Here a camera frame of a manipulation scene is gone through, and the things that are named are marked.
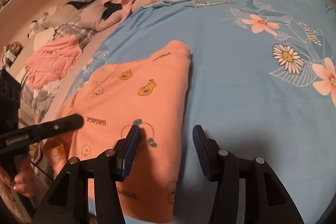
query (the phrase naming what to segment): wall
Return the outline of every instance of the wall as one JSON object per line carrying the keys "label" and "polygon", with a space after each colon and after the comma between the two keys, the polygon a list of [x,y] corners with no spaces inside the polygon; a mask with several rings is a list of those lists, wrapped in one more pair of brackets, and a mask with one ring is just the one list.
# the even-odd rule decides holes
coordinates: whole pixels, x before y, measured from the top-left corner
{"label": "wall", "polygon": [[11,9],[10,17],[0,22],[0,56],[3,56],[3,46],[14,41],[23,46],[27,42],[28,26],[33,20],[39,19],[44,11],[51,6],[63,6],[69,0],[25,0]]}

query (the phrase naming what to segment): blue bedsheet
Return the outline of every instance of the blue bedsheet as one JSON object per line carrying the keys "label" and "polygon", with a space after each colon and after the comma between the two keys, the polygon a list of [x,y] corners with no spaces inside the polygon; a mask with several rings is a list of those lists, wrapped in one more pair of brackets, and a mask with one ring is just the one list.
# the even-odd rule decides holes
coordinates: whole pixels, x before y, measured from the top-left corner
{"label": "blue bedsheet", "polygon": [[192,67],[173,223],[210,216],[216,183],[203,176],[192,141],[201,124],[237,157],[264,157],[313,224],[336,191],[335,11],[330,0],[162,1],[120,24],[69,94],[104,64],[186,43]]}

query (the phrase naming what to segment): metal screw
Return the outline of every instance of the metal screw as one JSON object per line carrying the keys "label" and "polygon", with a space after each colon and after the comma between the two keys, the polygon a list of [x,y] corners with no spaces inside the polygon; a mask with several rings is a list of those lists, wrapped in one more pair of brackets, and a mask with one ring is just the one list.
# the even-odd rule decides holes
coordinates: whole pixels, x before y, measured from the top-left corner
{"label": "metal screw", "polygon": [[113,156],[115,153],[115,151],[113,149],[108,149],[105,151],[105,155],[106,156]]}
{"label": "metal screw", "polygon": [[69,163],[70,164],[76,164],[78,162],[78,158],[77,157],[72,157],[70,160],[69,160]]}
{"label": "metal screw", "polygon": [[220,155],[222,155],[222,156],[227,156],[227,155],[229,154],[229,152],[228,152],[227,150],[225,150],[225,149],[220,149],[220,150],[218,151],[218,153],[219,153]]}
{"label": "metal screw", "polygon": [[259,164],[263,164],[265,162],[265,160],[262,157],[256,157],[255,161]]}

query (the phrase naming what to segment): pink shirt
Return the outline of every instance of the pink shirt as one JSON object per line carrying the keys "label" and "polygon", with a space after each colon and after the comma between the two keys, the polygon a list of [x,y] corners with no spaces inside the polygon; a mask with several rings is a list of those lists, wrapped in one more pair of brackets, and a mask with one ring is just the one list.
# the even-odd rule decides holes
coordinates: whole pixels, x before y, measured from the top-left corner
{"label": "pink shirt", "polygon": [[66,76],[82,49],[76,35],[67,35],[34,52],[24,63],[28,67],[28,81],[34,89]]}
{"label": "pink shirt", "polygon": [[[58,114],[81,114],[83,128],[44,146],[54,171],[71,157],[91,159],[113,148],[137,124],[142,140],[130,176],[117,182],[123,213],[152,223],[172,221],[189,65],[189,47],[171,41],[148,59],[96,70]],[[89,197],[94,198],[92,182]]]}

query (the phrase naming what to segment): human hand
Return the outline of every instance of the human hand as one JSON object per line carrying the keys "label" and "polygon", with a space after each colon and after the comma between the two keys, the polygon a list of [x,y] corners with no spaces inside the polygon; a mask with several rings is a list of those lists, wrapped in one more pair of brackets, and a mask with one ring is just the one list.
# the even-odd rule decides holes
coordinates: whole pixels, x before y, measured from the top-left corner
{"label": "human hand", "polygon": [[4,168],[0,166],[0,179],[8,186],[13,183],[14,190],[28,198],[34,197],[36,190],[34,171],[30,165],[30,162],[30,155],[26,155],[21,162],[20,172],[15,176],[13,182]]}

